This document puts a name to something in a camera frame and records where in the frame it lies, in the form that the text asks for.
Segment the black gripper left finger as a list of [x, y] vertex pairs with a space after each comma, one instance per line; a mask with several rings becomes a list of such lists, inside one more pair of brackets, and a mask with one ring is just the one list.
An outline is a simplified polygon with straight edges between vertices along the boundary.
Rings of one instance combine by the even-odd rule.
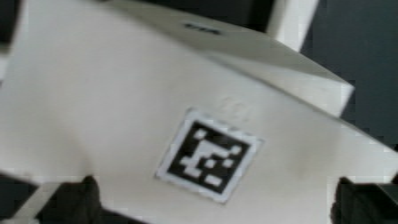
[[45, 184], [8, 224], [105, 224], [95, 177], [86, 176], [81, 182]]

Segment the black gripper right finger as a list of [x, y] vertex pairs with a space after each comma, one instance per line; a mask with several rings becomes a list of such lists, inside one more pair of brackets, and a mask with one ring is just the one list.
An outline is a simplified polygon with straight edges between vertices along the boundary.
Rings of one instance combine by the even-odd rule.
[[331, 221], [333, 224], [398, 224], [398, 177], [390, 183], [340, 179]]

